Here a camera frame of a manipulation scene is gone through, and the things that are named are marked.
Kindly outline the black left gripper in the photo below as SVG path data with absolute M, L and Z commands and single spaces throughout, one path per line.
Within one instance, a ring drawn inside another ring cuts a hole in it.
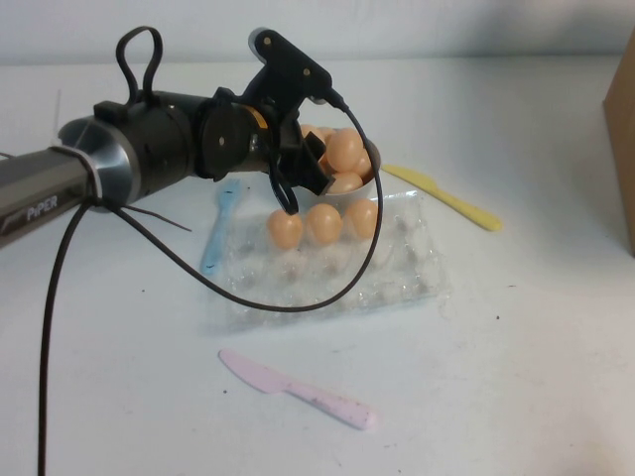
M 268 126 L 270 139 L 266 157 L 269 174 L 278 182 L 296 183 L 313 194 L 325 194 L 333 177 L 315 160 L 299 163 L 303 149 L 298 122 L 301 105 L 301 100 L 275 102 L 271 98 L 251 104 Z M 325 142 L 313 132 L 305 136 L 304 145 L 315 159 L 321 159 L 326 150 Z

